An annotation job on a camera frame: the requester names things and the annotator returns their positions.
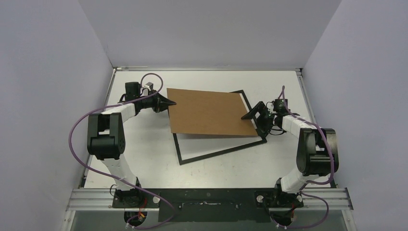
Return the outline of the black picture frame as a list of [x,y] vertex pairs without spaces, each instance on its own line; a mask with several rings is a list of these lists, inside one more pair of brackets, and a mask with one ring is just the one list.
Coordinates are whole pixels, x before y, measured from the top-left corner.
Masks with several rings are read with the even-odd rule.
[[189,163],[193,163],[193,162],[197,162],[197,161],[209,159],[209,158],[212,158],[212,157],[216,157],[216,156],[220,156],[220,155],[223,155],[223,154],[228,154],[228,153],[232,153],[232,152],[235,152],[235,151],[240,151],[240,150],[248,149],[248,148],[251,148],[251,147],[255,147],[255,146],[258,146],[258,145],[262,145],[262,144],[267,143],[267,139],[266,139],[267,135],[265,135],[264,133],[262,133],[261,131],[259,131],[259,129],[258,129],[258,127],[257,127],[257,122],[256,122],[256,121],[255,121],[255,130],[256,130],[256,132],[258,133],[258,137],[261,138],[261,140],[259,140],[259,141],[255,141],[255,142],[252,142],[252,143],[239,145],[239,146],[236,146],[236,147],[228,148],[228,149],[221,150],[221,151],[217,151],[217,152],[213,152],[213,153],[204,154],[204,155],[197,156],[197,157],[193,157],[193,158],[189,158],[189,159],[182,159],[181,150],[180,150],[180,146],[179,146],[179,141],[178,141],[177,134],[176,134],[176,133],[173,133],[172,135],[173,135],[174,145],[175,145],[176,153],[177,153],[177,157],[178,157],[178,163],[179,163],[179,165],[181,166],[181,165],[185,165],[185,164],[189,164]]

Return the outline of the brown cardboard backing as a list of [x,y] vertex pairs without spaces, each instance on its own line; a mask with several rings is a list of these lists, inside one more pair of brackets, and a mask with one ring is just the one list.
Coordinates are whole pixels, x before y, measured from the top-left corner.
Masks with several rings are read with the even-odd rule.
[[167,89],[170,130],[177,134],[257,136],[239,93]]

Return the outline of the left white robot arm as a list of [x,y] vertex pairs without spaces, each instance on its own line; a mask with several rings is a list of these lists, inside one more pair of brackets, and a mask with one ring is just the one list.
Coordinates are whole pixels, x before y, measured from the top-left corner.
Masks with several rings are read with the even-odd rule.
[[87,150],[108,168],[109,175],[114,176],[114,202],[123,203],[126,207],[139,207],[144,205],[147,196],[140,190],[140,181],[124,157],[124,123],[142,109],[151,108],[160,113],[173,105],[176,102],[154,90],[151,82],[145,85],[127,82],[119,106],[89,115]]

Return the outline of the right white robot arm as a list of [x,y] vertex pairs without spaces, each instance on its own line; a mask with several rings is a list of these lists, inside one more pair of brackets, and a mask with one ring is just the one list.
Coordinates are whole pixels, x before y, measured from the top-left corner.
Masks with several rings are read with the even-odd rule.
[[291,193],[300,192],[308,184],[326,185],[332,181],[339,167],[336,133],[291,112],[287,99],[275,99],[272,104],[270,111],[263,101],[259,101],[241,119],[255,120],[261,135],[278,127],[298,139],[296,166],[277,181],[280,188],[272,193],[273,203],[285,206],[291,200]]

